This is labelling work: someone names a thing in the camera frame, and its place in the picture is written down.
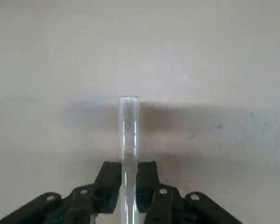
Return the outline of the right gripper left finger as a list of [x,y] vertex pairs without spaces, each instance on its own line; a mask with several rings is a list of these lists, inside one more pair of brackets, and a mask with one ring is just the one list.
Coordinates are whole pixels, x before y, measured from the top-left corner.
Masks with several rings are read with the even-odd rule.
[[0,219],[0,224],[93,224],[112,214],[121,186],[121,163],[105,161],[94,183],[74,188],[67,197],[43,193]]

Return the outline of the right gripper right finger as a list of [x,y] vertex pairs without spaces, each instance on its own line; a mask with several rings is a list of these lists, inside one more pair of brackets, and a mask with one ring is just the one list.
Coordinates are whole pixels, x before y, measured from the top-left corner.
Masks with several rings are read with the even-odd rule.
[[202,192],[182,197],[177,188],[162,184],[155,161],[138,164],[136,203],[139,213],[145,214],[145,224],[241,223]]

